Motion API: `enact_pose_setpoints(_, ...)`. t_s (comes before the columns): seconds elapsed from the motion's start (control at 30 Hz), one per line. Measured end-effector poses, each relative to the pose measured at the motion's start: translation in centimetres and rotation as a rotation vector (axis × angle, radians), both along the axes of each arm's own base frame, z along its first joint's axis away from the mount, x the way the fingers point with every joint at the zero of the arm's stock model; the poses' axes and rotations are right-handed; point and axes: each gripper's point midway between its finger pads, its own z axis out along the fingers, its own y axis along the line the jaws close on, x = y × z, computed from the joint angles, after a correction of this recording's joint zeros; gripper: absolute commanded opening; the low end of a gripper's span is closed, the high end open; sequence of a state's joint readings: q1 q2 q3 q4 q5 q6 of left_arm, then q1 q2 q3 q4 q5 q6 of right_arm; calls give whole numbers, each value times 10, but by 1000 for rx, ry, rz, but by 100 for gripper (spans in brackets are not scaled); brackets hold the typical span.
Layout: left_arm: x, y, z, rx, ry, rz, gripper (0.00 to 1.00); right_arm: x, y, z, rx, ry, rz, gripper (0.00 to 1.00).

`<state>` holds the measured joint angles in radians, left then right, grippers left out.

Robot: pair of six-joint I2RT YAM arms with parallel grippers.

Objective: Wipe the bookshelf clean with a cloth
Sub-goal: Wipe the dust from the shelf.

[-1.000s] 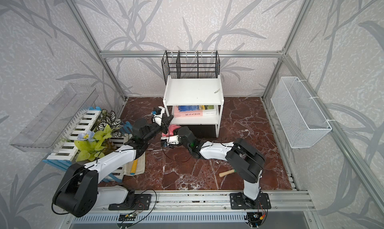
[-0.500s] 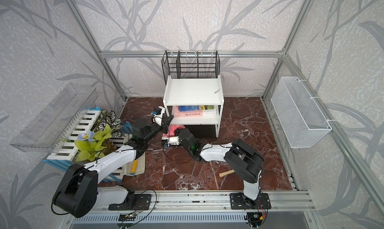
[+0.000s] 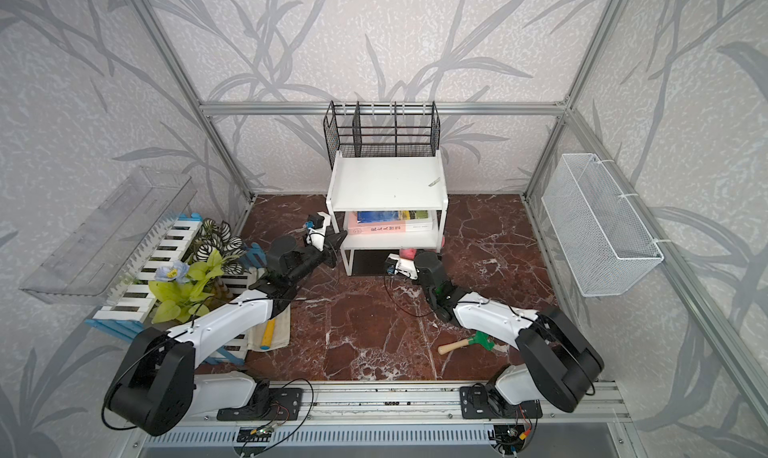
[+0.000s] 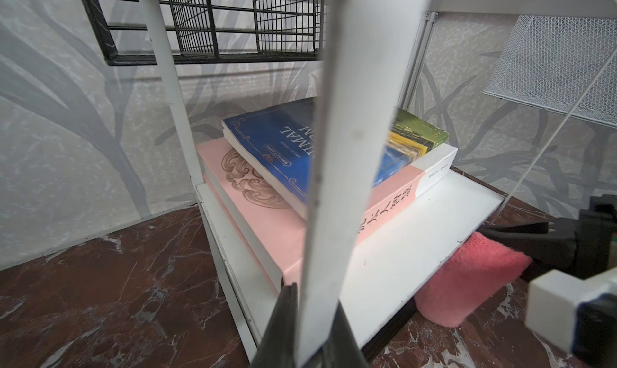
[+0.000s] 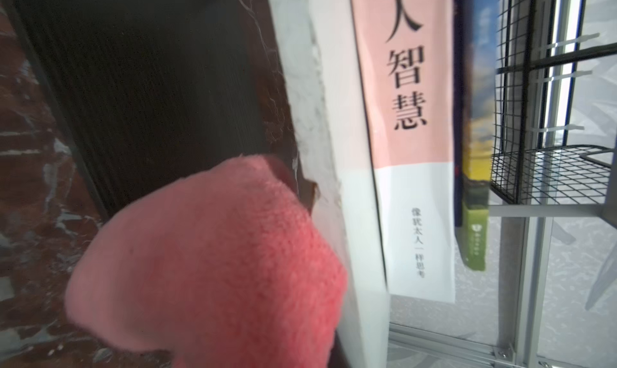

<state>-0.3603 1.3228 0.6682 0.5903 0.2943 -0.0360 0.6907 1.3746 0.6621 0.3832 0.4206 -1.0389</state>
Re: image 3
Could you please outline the white two-tier bookshelf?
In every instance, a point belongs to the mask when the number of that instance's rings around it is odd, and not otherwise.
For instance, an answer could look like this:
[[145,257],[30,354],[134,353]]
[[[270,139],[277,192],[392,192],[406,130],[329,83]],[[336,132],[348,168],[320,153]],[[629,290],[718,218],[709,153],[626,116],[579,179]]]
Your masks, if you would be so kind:
[[[353,212],[427,210],[433,228],[426,231],[349,234],[341,245],[346,273],[351,276],[355,254],[363,260],[377,250],[443,247],[449,199],[441,152],[429,157],[351,157],[335,155],[326,206],[334,228],[345,230]],[[341,221],[335,219],[341,213]]]

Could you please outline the pink cloth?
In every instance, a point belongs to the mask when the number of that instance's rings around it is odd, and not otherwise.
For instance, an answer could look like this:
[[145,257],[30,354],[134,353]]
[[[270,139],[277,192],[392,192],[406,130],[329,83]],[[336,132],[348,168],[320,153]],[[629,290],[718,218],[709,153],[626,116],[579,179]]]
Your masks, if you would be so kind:
[[399,251],[399,257],[407,260],[413,260],[417,254],[416,248],[402,248]]

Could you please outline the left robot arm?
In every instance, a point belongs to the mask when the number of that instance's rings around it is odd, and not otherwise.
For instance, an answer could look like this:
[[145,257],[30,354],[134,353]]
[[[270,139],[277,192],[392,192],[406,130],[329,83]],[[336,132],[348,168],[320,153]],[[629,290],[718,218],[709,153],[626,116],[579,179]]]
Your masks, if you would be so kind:
[[242,408],[256,390],[254,378],[233,372],[221,378],[196,369],[248,329],[277,318],[296,298],[300,282],[317,267],[335,267],[345,231],[307,232],[297,248],[291,236],[272,242],[268,273],[231,302],[169,330],[148,328],[128,348],[102,409],[151,436],[160,436],[188,415]]

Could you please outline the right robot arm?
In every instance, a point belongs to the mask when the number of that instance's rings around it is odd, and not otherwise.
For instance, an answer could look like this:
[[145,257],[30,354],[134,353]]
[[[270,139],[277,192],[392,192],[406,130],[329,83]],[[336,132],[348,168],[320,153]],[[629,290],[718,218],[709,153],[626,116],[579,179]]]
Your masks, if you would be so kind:
[[414,268],[437,318],[518,351],[523,364],[504,368],[483,386],[495,413],[508,416],[529,402],[548,402],[571,413],[583,397],[595,393],[604,360],[559,308],[517,308],[459,287],[434,252],[416,255]]

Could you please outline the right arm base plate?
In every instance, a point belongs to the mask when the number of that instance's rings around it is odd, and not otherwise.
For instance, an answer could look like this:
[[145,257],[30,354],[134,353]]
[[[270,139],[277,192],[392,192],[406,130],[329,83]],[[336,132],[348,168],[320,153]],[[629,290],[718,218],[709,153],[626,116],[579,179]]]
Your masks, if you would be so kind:
[[475,383],[459,388],[461,414],[464,419],[540,419],[543,417],[539,401],[509,404],[490,386]]

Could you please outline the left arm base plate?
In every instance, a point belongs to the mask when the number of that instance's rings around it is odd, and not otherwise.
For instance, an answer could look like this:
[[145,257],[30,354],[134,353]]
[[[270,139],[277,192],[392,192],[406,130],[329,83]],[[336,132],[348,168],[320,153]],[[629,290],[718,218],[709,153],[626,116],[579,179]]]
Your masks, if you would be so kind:
[[302,397],[302,388],[258,388],[244,406],[220,409],[216,419],[223,422],[296,421]]

